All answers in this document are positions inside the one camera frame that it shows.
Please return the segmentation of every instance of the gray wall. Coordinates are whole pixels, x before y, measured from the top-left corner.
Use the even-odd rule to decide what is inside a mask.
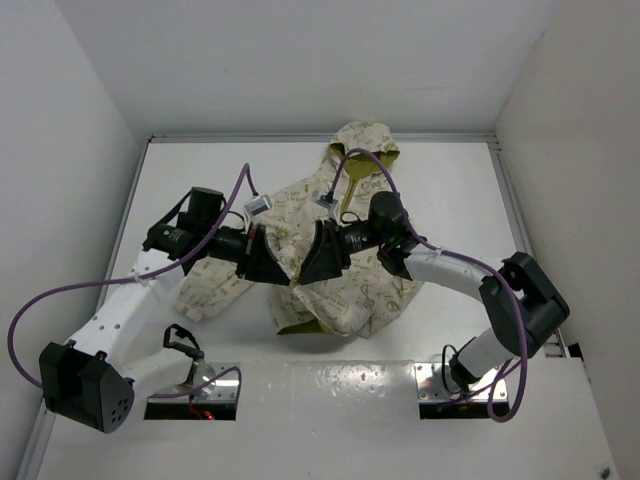
[[[0,11],[0,336],[44,289],[104,277],[141,147],[52,0]],[[90,315],[97,291],[46,300],[18,331],[38,374],[46,342]],[[0,478],[14,478],[39,391],[0,349]]]
[[[555,0],[56,0],[152,133],[493,131]]]
[[[561,0],[497,130],[613,454],[640,478],[640,2]]]

